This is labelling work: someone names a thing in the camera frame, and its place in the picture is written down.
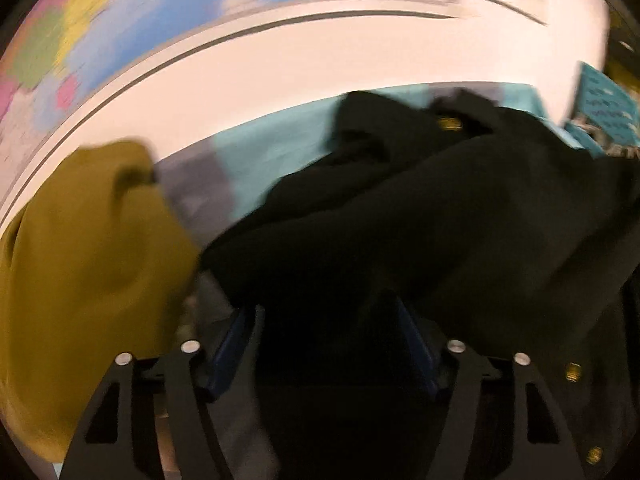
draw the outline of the mustard cloth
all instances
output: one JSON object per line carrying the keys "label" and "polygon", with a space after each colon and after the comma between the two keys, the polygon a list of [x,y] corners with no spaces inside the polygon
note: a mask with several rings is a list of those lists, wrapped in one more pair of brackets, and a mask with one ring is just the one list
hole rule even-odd
{"label": "mustard cloth", "polygon": [[0,409],[16,436],[62,462],[114,357],[171,347],[197,257],[144,146],[67,157],[0,240]]}

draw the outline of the light blue cloth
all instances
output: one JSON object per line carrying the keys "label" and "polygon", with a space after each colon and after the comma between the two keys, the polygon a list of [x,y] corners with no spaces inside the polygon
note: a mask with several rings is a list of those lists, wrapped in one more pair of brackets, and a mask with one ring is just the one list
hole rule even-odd
{"label": "light blue cloth", "polygon": [[[434,98],[452,95],[459,88],[476,92],[497,105],[526,111],[542,120],[551,132],[572,148],[582,147],[548,119],[538,92],[529,85],[452,82],[373,91],[412,107],[425,108]],[[301,170],[328,153],[326,140],[331,134],[334,113],[341,99],[342,96],[331,97],[274,112],[204,141],[216,153],[232,188],[232,222],[259,207],[268,190],[283,176]]]}
{"label": "light blue cloth", "polygon": [[593,137],[591,137],[580,126],[573,123],[567,123],[565,128],[566,129],[564,131],[567,132],[567,134],[569,134],[580,147],[588,150],[593,158],[607,155]]}

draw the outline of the pile of clothes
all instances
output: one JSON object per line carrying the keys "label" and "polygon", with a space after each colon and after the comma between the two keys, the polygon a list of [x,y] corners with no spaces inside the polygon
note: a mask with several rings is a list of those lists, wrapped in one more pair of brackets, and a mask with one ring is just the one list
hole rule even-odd
{"label": "pile of clothes", "polygon": [[[586,476],[604,478],[638,427],[640,162],[593,158],[532,115],[468,91],[427,109],[348,94],[328,149],[200,255],[200,271],[233,306],[264,307],[263,378],[340,355],[392,292],[480,354],[528,354]],[[12,406],[49,398],[46,416],[25,408],[8,420],[50,460],[63,455],[113,355],[170,345],[194,273],[194,249],[155,196],[145,161],[144,171],[118,165],[100,193],[82,176],[67,211],[68,195],[46,202],[57,174],[80,178],[71,161],[101,158],[88,153],[65,161],[2,239],[0,383]],[[67,245],[76,238],[83,243]],[[311,346],[323,351],[297,352]],[[72,353],[97,367],[85,388],[65,386]],[[278,370],[267,362],[284,355]],[[71,387],[81,394],[66,400]],[[56,417],[66,431],[47,434]],[[594,449],[598,459],[588,460]]]}

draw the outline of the teal fabric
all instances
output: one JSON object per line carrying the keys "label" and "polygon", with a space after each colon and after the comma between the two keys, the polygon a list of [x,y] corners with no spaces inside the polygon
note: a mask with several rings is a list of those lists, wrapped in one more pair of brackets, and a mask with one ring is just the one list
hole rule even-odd
{"label": "teal fabric", "polygon": [[[573,148],[581,145],[548,120],[535,88],[512,83],[442,83],[395,86],[373,90],[407,105],[424,108],[435,96],[456,88],[477,91],[497,104],[535,115]],[[207,140],[216,153],[235,197],[231,221],[262,203],[265,193],[283,176],[301,170],[327,154],[334,111],[341,96],[274,112],[217,133]]]}
{"label": "teal fabric", "polygon": [[588,150],[593,158],[607,155],[602,147],[580,126],[573,123],[567,123],[565,128],[565,131],[574,138],[574,141],[585,150]]}
{"label": "teal fabric", "polygon": [[287,108],[209,137],[236,197],[233,221],[256,209],[281,177],[327,154],[332,111],[340,99]]}
{"label": "teal fabric", "polygon": [[584,114],[617,144],[640,145],[634,131],[640,123],[636,102],[619,85],[586,63],[581,65],[575,113]]}
{"label": "teal fabric", "polygon": [[500,83],[500,87],[502,88],[500,106],[529,112],[540,119],[548,119],[540,95],[533,86],[520,83]]}

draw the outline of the black garment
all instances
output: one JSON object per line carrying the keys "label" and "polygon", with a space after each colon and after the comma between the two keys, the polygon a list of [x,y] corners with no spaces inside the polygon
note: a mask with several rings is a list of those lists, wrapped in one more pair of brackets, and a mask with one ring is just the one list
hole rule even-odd
{"label": "black garment", "polygon": [[[440,116],[462,130],[443,131]],[[640,163],[593,160],[533,116],[465,91],[429,110],[349,94],[331,143],[205,250],[232,303],[284,310],[280,322],[331,346],[336,326],[348,337],[392,290],[481,354],[526,352],[588,478],[602,478],[638,418],[638,343],[626,345],[620,290],[640,262]],[[569,363],[582,367],[578,383]],[[604,454],[592,466],[594,446]]]}

